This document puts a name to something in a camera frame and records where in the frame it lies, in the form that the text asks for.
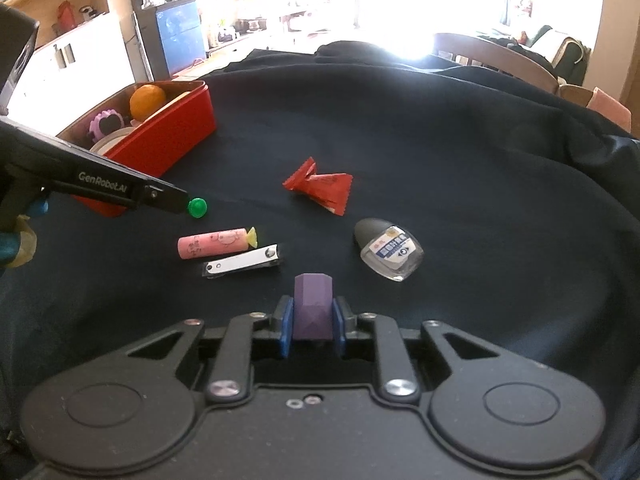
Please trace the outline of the blue gloved hand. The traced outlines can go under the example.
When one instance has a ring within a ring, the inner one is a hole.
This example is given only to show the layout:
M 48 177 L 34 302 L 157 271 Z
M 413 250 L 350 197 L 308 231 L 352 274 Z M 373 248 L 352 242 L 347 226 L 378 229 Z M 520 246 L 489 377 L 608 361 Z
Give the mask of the blue gloved hand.
M 1 232 L 1 270 L 18 268 L 34 258 L 38 245 L 38 236 L 30 227 L 29 221 L 46 214 L 49 201 L 37 198 L 16 218 L 15 226 Z

